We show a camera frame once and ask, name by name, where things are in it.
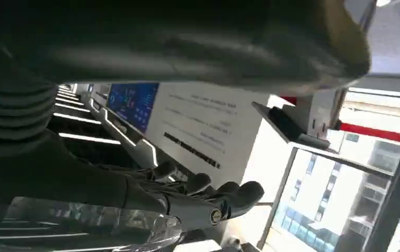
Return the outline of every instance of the window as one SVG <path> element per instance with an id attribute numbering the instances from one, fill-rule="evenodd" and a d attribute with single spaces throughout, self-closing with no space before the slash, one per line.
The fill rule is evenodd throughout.
<path id="1" fill-rule="evenodd" d="M 314 218 L 317 222 L 320 222 L 322 220 L 322 213 L 317 212 L 316 217 Z"/>
<path id="2" fill-rule="evenodd" d="M 333 190 L 333 187 L 334 187 L 334 183 L 329 182 L 327 185 L 327 190 L 331 191 L 331 190 Z"/>
<path id="3" fill-rule="evenodd" d="M 330 199 L 330 195 L 331 195 L 331 191 L 325 190 L 324 196 L 322 197 L 322 200 L 325 201 L 325 202 L 328 202 L 328 200 Z"/>
<path id="4" fill-rule="evenodd" d="M 300 189 L 300 186 L 302 185 L 302 182 L 300 181 L 300 180 L 297 180 L 296 181 L 296 185 L 294 186 L 294 191 L 293 191 L 293 193 L 291 194 L 291 200 L 292 201 L 295 201 L 296 200 L 296 198 L 297 198 L 297 195 L 299 194 L 299 189 Z"/>
<path id="5" fill-rule="evenodd" d="M 376 141 L 369 159 L 369 165 L 394 172 L 400 160 L 400 145 Z"/>
<path id="6" fill-rule="evenodd" d="M 388 185 L 388 180 L 384 178 L 380 178 L 377 176 L 373 175 L 368 175 L 367 176 L 367 183 L 378 186 L 380 188 L 386 189 Z"/>
<path id="7" fill-rule="evenodd" d="M 339 171 L 341 170 L 341 166 L 342 166 L 342 164 L 340 164 L 340 163 L 335 163 L 335 164 L 334 164 L 334 167 L 333 167 L 333 170 L 339 172 Z"/>
<path id="8" fill-rule="evenodd" d="M 320 206 L 322 206 L 322 207 L 327 207 L 327 205 L 328 205 L 328 202 L 327 201 L 321 201 L 321 204 L 320 204 Z"/>
<path id="9" fill-rule="evenodd" d="M 345 139 L 347 141 L 351 141 L 351 142 L 357 143 L 359 141 L 359 135 L 348 133 L 347 136 L 345 137 Z"/>
<path id="10" fill-rule="evenodd" d="M 307 173 L 311 174 L 313 172 L 314 164 L 316 163 L 316 155 L 311 155 L 310 163 L 308 163 Z"/>

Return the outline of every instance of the digital screen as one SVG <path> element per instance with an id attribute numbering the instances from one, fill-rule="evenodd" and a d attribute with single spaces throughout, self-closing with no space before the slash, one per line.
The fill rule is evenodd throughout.
<path id="1" fill-rule="evenodd" d="M 158 88 L 157 82 L 112 84 L 107 107 L 144 133 Z"/>

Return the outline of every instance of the white panel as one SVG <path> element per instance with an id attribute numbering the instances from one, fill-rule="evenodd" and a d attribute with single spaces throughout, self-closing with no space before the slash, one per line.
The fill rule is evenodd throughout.
<path id="1" fill-rule="evenodd" d="M 240 183 L 262 117 L 251 102 L 268 103 L 268 94 L 225 88 L 203 82 L 162 83 L 146 138 L 194 173 L 207 173 L 212 186 Z M 204 161 L 183 143 L 219 164 Z"/>
<path id="2" fill-rule="evenodd" d="M 90 94 L 90 97 L 92 97 L 97 103 L 99 103 L 102 106 L 106 106 L 107 99 L 104 97 L 100 96 L 99 94 L 106 94 L 109 95 L 109 90 L 110 90 L 111 84 L 95 84 L 93 85 L 92 93 Z"/>

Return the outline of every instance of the robotic hand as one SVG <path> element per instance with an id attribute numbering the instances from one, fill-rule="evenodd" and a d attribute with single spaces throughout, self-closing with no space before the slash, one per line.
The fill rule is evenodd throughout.
<path id="1" fill-rule="evenodd" d="M 245 214 L 264 194 L 257 182 L 205 190 L 211 179 L 202 173 L 186 182 L 156 181 L 175 172 L 171 163 L 142 170 L 92 165 L 72 156 L 59 136 L 47 134 L 30 153 L 0 159 L 2 250 L 152 251 L 190 230 Z"/>

